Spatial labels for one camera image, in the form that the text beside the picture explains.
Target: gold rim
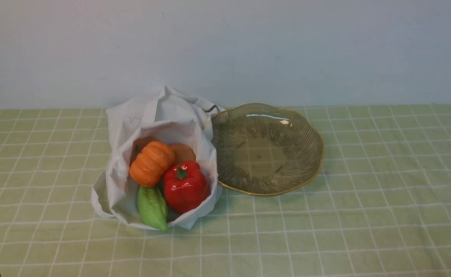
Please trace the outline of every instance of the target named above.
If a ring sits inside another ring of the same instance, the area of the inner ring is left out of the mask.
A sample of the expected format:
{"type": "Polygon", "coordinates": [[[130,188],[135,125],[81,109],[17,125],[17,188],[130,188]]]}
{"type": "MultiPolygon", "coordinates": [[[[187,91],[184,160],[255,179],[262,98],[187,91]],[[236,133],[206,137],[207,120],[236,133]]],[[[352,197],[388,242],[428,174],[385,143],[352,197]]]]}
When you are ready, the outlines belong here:
{"type": "Polygon", "coordinates": [[[304,118],[304,116],[303,116],[302,114],[300,114],[299,112],[297,112],[297,111],[295,111],[295,110],[292,110],[292,109],[289,109],[289,108],[274,107],[274,106],[271,106],[271,105],[268,105],[268,104],[264,104],[264,103],[248,103],[248,104],[240,105],[239,107],[236,107],[236,108],[234,108],[234,109],[227,109],[227,110],[224,110],[224,111],[222,111],[222,112],[218,112],[217,114],[213,115],[212,118],[214,118],[215,116],[217,116],[217,115],[219,115],[219,114],[223,114],[223,113],[227,113],[227,112],[232,112],[233,110],[239,109],[239,108],[244,107],[244,106],[247,106],[247,105],[263,105],[263,106],[270,107],[270,108],[273,108],[273,109],[286,110],[286,111],[289,111],[289,112],[292,112],[292,113],[294,113],[294,114],[297,114],[297,115],[301,116],[301,117],[307,122],[309,128],[311,128],[311,129],[317,134],[317,136],[321,139],[321,143],[322,143],[322,153],[321,153],[321,156],[320,156],[320,158],[319,158],[319,162],[318,162],[318,164],[317,164],[317,170],[316,170],[316,172],[313,174],[313,176],[310,177],[310,179],[308,179],[307,181],[303,182],[302,184],[293,186],[292,188],[289,188],[288,190],[281,191],[281,192],[278,192],[278,193],[270,193],[270,194],[266,194],[266,193],[253,193],[253,192],[248,192],[248,191],[244,191],[244,190],[241,190],[241,189],[232,187],[232,186],[230,186],[230,185],[228,185],[228,184],[226,184],[226,183],[223,183],[222,181],[219,181],[219,180],[218,180],[218,183],[221,184],[221,185],[224,186],[224,187],[227,187],[227,188],[231,189],[231,190],[238,191],[238,192],[241,192],[241,193],[245,193],[245,194],[247,194],[247,195],[251,195],[251,196],[262,196],[262,197],[273,197],[273,196],[277,196],[277,195],[280,195],[280,194],[284,194],[284,193],[288,193],[288,192],[290,192],[290,191],[296,190],[296,189],[298,189],[298,188],[300,188],[300,187],[305,186],[306,184],[308,184],[309,182],[311,182],[313,179],[315,179],[315,178],[317,177],[317,175],[319,174],[319,172],[321,171],[321,169],[322,169],[322,162],[323,162],[323,159],[324,159],[324,153],[325,153],[325,142],[324,142],[323,136],[322,136],[315,128],[313,128],[313,127],[311,126],[311,124],[309,123],[309,121],[308,121],[306,118],[304,118]]]}

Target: bell pepper stem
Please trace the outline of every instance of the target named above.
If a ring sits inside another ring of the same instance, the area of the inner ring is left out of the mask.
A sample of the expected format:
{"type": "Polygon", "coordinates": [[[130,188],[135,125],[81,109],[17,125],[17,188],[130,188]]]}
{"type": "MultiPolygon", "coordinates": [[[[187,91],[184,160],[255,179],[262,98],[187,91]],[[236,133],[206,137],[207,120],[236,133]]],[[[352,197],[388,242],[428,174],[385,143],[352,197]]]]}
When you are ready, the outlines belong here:
{"type": "Polygon", "coordinates": [[[186,170],[182,169],[180,166],[178,166],[178,173],[176,173],[176,177],[178,177],[180,180],[186,178],[188,176],[188,173],[186,170]]]}

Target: white wall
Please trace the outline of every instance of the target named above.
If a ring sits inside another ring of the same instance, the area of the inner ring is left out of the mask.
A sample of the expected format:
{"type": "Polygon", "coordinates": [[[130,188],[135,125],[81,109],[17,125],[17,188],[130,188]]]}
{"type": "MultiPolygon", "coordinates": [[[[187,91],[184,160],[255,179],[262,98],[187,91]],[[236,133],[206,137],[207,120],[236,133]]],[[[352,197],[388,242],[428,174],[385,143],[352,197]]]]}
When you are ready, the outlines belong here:
{"type": "Polygon", "coordinates": [[[162,84],[224,106],[451,102],[451,0],[0,0],[0,108],[162,84]]]}

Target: orange pumpkin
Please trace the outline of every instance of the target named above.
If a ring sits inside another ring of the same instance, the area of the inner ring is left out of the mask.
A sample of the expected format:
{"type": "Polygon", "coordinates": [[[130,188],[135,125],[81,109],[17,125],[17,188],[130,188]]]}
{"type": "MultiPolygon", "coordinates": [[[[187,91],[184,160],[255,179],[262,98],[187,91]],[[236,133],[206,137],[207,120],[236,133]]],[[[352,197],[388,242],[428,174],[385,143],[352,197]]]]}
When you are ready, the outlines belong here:
{"type": "Polygon", "coordinates": [[[165,143],[154,141],[146,145],[130,166],[130,176],[139,185],[152,188],[174,164],[174,152],[165,143]]]}

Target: green checkered tablecloth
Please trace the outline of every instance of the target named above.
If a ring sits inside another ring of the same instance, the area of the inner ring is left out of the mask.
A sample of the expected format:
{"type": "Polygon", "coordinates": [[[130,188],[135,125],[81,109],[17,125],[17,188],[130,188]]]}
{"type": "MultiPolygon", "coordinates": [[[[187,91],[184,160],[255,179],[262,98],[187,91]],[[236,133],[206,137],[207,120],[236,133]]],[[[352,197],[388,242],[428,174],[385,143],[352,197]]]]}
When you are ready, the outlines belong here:
{"type": "Polygon", "coordinates": [[[0,273],[16,276],[451,277],[451,105],[295,107],[326,142],[310,184],[224,189],[192,230],[101,219],[101,109],[0,111],[0,273]]]}

